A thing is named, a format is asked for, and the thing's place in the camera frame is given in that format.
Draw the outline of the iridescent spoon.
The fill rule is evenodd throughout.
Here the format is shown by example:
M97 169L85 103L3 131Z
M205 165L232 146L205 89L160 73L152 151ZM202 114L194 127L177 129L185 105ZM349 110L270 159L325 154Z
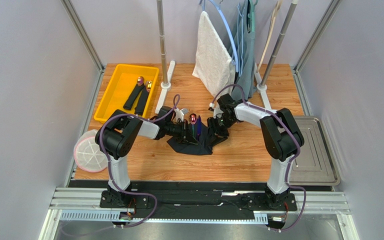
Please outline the iridescent spoon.
M189 123L191 125L191 132L195 133L195 124L197 123L198 117L195 113L189 115Z

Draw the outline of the purple iridescent knife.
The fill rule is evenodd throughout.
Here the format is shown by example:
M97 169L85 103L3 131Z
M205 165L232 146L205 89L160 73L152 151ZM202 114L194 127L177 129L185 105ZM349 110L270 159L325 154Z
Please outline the purple iridescent knife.
M200 115L197 117L195 126L196 126L196 139L199 141L200 136L202 134L202 120Z

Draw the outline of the black paper napkin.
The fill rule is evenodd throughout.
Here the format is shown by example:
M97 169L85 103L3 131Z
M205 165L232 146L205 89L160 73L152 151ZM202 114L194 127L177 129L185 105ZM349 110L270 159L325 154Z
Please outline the black paper napkin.
M177 137L171 137L167 143L168 145L177 153L185 154L185 155L195 155L195 156L203 156L203 155L212 155L213 148L226 141L228 137L222 137L218 141L208 141L207 139L208 126L201 123L201 136L198 141L198 145L191 144L181 144L178 143Z

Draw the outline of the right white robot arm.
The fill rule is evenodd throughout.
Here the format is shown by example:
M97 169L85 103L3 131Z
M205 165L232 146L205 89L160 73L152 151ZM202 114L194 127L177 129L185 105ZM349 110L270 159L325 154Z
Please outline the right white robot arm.
M249 101L234 100L229 94L217 101L220 113L207 119L207 143L214 147L229 137L229 128L247 122L261 128L266 151L271 156L270 176L263 202L270 209L284 206L291 191L291 165L305 140L287 108L269 110Z

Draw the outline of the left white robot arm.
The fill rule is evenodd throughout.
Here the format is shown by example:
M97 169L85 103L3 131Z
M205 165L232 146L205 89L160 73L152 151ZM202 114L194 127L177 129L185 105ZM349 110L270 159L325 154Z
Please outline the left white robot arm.
M174 120L173 108L163 106L151 119L141 119L122 110L115 110L95 135L95 142L108 158L108 187L101 194L102 208L130 208L138 197L131 194L128 154L138 136L159 140L165 136L175 144L196 146L199 141L187 120Z

